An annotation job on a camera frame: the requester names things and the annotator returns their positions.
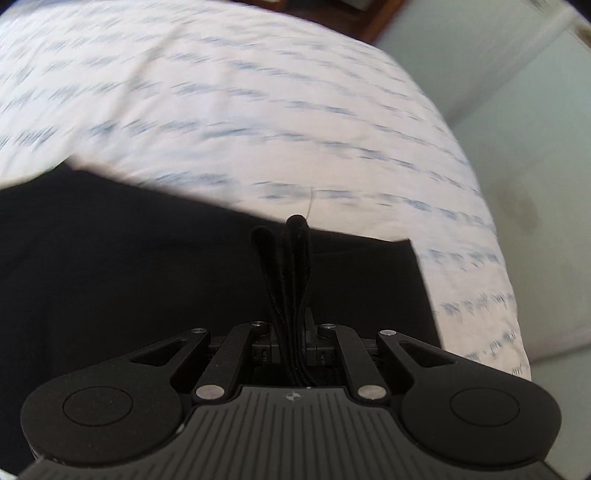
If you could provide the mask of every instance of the logo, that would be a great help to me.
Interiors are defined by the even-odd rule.
[[[292,402],[296,402],[302,398],[302,396],[298,392],[289,392],[285,397],[287,400]]]

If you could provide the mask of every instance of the silver screw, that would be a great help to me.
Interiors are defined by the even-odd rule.
[[[195,395],[202,400],[217,400],[223,397],[224,393],[226,391],[219,385],[201,385],[201,387],[195,390]]]
[[[384,398],[386,393],[388,393],[386,389],[379,385],[364,385],[357,390],[357,395],[366,400],[379,400],[380,398]]]

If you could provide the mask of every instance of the black fabric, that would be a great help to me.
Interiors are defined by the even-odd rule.
[[[32,457],[20,405],[57,375],[192,327],[271,320],[251,231],[283,225],[74,171],[0,191],[0,466]],[[408,241],[310,231],[316,323],[439,346]]]

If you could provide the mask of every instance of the circular pad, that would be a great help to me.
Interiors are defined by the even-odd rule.
[[[64,414],[85,427],[103,427],[124,419],[134,406],[132,398],[118,388],[89,387],[70,395]]]

